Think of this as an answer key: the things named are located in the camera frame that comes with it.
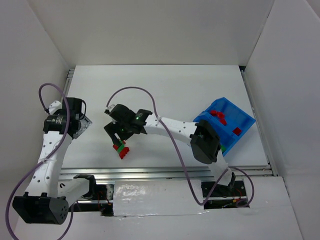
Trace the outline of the red long toothed lego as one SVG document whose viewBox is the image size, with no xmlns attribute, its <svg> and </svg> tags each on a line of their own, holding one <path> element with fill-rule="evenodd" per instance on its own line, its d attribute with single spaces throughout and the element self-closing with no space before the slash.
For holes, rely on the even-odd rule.
<svg viewBox="0 0 320 240">
<path fill-rule="evenodd" d="M 118 153 L 118 155 L 121 159 L 123 159 L 129 151 L 130 151 L 129 147 L 126 146 L 122 152 Z"/>
</svg>

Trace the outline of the red arch lego piece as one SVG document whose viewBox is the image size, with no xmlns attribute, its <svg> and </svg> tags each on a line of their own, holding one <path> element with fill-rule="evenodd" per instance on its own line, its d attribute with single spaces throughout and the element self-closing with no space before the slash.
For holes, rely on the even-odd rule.
<svg viewBox="0 0 320 240">
<path fill-rule="evenodd" d="M 217 117 L 219 119 L 224 119 L 225 118 L 225 114 L 221 111 L 217 111 L 217 110 L 211 110 L 210 115 L 213 117 Z"/>
</svg>

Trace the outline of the green 2x4 lego brick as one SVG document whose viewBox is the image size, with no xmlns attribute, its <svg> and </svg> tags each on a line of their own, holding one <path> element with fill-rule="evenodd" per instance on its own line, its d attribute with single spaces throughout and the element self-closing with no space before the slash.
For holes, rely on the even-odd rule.
<svg viewBox="0 0 320 240">
<path fill-rule="evenodd" d="M 220 149 L 221 149 L 222 153 L 224 153 L 226 151 L 226 148 L 223 145 L 221 145 Z"/>
</svg>

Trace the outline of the red rounded lego brick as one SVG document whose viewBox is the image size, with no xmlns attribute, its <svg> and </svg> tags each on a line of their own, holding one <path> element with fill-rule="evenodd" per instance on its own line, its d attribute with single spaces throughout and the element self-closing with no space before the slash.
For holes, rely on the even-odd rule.
<svg viewBox="0 0 320 240">
<path fill-rule="evenodd" d="M 237 136 L 242 134 L 242 130 L 239 127 L 236 127 L 232 132 Z"/>
</svg>

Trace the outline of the thin green lego plate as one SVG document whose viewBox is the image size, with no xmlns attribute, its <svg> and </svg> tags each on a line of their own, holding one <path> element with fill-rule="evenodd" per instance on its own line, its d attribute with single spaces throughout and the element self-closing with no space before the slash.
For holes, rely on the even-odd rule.
<svg viewBox="0 0 320 240">
<path fill-rule="evenodd" d="M 121 146 L 119 146 L 119 147 L 117 148 L 116 151 L 117 151 L 118 153 L 121 153 L 124 148 L 125 148 L 125 146 L 124 146 L 124 145 L 121 145 Z"/>
</svg>

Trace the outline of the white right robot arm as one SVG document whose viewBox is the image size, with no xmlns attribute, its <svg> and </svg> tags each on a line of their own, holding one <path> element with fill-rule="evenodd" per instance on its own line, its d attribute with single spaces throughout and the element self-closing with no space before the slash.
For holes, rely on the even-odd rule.
<svg viewBox="0 0 320 240">
<path fill-rule="evenodd" d="M 111 117 L 111 122 L 104 126 L 104 130 L 121 158 L 129 151 L 125 147 L 125 141 L 134 134 L 173 137 L 174 140 L 189 145 L 193 157 L 208 165 L 215 178 L 221 177 L 218 182 L 220 186 L 228 189 L 234 187 L 235 174 L 223 157 L 220 137 L 208 121 L 179 121 L 156 116 L 154 112 L 146 109 L 134 112 L 122 104 L 109 106 L 104 113 Z"/>
</svg>

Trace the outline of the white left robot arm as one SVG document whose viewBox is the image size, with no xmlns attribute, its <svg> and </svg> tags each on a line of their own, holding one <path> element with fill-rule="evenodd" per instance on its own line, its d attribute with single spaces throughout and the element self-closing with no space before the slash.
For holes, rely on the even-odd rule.
<svg viewBox="0 0 320 240">
<path fill-rule="evenodd" d="M 86 103 L 75 97 L 54 101 L 44 120 L 41 164 L 22 196 L 15 196 L 12 207 L 27 224 L 61 225 L 69 208 L 79 198 L 92 197 L 96 180 L 90 174 L 77 174 L 69 183 L 59 183 L 69 145 L 92 124 L 86 117 Z"/>
</svg>

